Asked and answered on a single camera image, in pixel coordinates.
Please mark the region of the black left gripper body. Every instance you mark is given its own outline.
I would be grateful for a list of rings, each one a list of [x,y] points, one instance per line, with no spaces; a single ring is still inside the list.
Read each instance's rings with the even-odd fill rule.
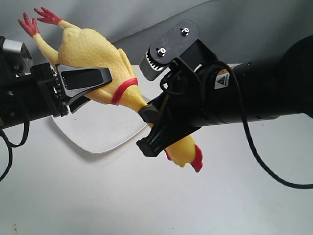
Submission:
[[[34,65],[30,69],[37,86],[43,96],[50,114],[54,117],[68,115],[68,108],[64,100],[64,90],[61,81],[50,63]]]

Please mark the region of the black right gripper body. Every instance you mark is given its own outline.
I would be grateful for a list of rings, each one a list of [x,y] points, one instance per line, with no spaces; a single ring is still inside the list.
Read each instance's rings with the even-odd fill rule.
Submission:
[[[195,23],[182,20],[149,46],[139,67],[149,81],[169,69],[159,85],[161,94],[169,96],[174,119],[195,127],[219,125],[220,118],[208,106],[218,58],[199,39],[199,33]]]

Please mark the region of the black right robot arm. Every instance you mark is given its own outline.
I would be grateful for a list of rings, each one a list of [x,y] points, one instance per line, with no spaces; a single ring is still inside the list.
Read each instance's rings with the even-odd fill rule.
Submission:
[[[313,114],[313,38],[286,52],[231,68],[199,38],[199,28],[183,20],[154,41],[140,62],[153,81],[162,72],[162,93],[139,110],[153,125],[137,146],[155,157],[202,126]]]

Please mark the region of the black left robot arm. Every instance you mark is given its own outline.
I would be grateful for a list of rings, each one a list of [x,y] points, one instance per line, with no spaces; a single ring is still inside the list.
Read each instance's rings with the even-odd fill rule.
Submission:
[[[112,82],[109,68],[34,65],[25,43],[0,38],[1,126],[75,113],[85,95]]]

